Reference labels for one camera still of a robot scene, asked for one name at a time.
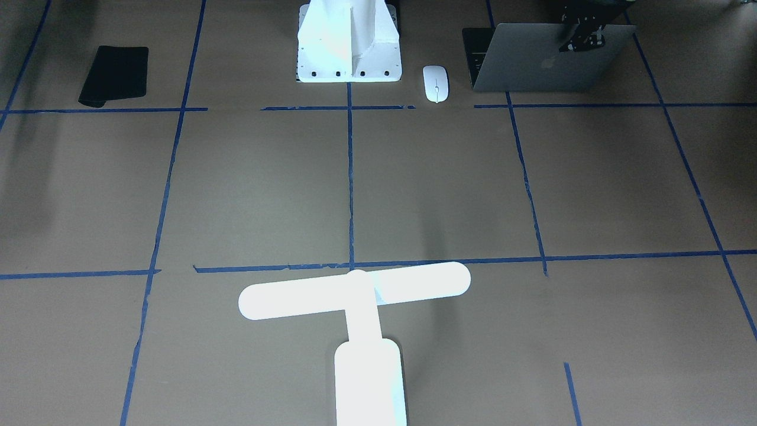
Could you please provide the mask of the grey laptop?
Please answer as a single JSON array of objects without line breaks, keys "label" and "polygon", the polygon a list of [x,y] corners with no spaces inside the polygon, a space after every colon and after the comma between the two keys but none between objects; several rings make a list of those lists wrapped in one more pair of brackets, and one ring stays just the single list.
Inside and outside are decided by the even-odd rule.
[{"label": "grey laptop", "polygon": [[573,30],[546,22],[501,22],[463,28],[462,39],[476,92],[583,92],[594,86],[635,33],[609,24],[596,49],[563,50]]}]

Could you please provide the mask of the white computer mouse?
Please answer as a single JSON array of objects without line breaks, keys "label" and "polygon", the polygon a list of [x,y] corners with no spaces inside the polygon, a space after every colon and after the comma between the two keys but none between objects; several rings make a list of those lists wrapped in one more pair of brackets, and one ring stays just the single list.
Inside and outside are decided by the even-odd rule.
[{"label": "white computer mouse", "polygon": [[449,95],[447,70],[441,65],[427,65],[422,70],[425,97],[435,104],[444,102]]}]

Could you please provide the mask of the black mouse pad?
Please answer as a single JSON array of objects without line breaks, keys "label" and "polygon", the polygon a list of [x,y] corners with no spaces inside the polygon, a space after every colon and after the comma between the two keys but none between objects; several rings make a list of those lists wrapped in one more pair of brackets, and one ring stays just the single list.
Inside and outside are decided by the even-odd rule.
[{"label": "black mouse pad", "polygon": [[148,47],[98,46],[78,103],[102,108],[108,101],[146,96]]}]

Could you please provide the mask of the white desk lamp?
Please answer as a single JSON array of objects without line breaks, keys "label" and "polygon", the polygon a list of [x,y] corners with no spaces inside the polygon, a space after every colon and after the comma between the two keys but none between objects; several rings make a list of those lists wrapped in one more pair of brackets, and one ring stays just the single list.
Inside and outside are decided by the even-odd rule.
[{"label": "white desk lamp", "polygon": [[337,424],[406,425],[401,352],[383,336],[378,308],[459,296],[470,284],[470,270],[459,262],[352,270],[253,284],[241,291],[238,310],[252,321],[343,312],[348,339],[334,354]]}]

